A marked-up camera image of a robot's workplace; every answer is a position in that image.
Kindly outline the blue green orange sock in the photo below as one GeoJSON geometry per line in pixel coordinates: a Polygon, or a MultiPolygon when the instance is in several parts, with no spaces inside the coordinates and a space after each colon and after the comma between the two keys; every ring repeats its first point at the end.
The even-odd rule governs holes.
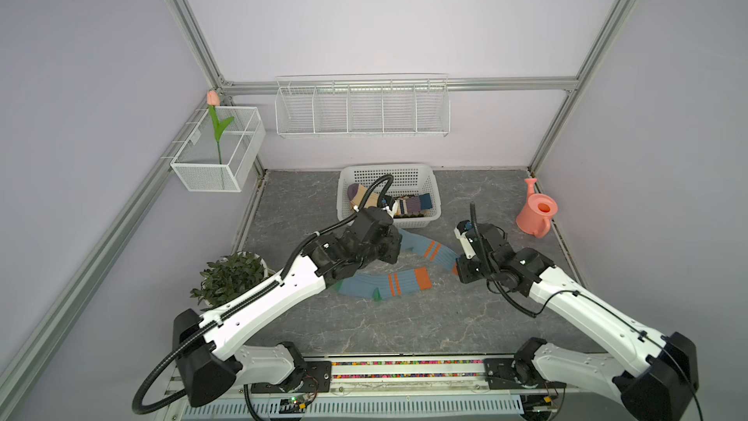
{"type": "Polygon", "coordinates": [[[432,281],[427,269],[421,267],[387,275],[356,273],[351,278],[337,283],[333,288],[339,294],[383,301],[429,290],[432,288],[432,281]]]}

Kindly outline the beige purple striped sock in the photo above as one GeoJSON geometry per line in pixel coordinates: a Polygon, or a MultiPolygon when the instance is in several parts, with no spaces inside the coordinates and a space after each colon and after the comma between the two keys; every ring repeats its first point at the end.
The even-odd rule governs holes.
{"type": "MultiPolygon", "coordinates": [[[[353,209],[360,206],[366,191],[367,188],[358,183],[348,186],[347,196],[353,209]]],[[[395,218],[422,218],[434,207],[434,202],[429,193],[400,197],[371,193],[365,207],[388,207],[395,214],[395,218]]]]}

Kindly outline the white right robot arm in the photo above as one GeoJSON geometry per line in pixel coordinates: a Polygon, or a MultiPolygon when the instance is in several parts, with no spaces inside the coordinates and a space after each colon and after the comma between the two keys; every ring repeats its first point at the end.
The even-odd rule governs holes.
{"type": "Polygon", "coordinates": [[[665,335],[617,311],[535,249],[515,251],[501,228],[460,222],[454,230],[463,249],[456,260],[462,283],[485,280],[524,315],[539,312],[512,298],[521,294],[592,339],[601,354],[567,350],[533,337],[496,380],[526,388],[547,382],[576,386],[620,403],[637,420],[679,420],[697,399],[697,348],[681,333],[665,335]]]}

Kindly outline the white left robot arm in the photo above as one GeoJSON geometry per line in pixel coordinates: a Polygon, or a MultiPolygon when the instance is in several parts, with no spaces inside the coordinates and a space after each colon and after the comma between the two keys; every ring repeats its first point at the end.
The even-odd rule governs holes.
{"type": "Polygon", "coordinates": [[[308,366],[297,347],[282,342],[250,347],[247,341],[302,301],[351,278],[375,260],[395,263],[401,235],[384,199],[395,178],[378,177],[365,191],[377,195],[347,218],[316,231],[290,255],[284,268],[240,297],[202,315],[187,310],[173,323],[173,350],[146,376],[132,412],[152,413],[181,398],[193,407],[214,402],[236,383],[269,384],[283,392],[301,388],[308,366]]]}

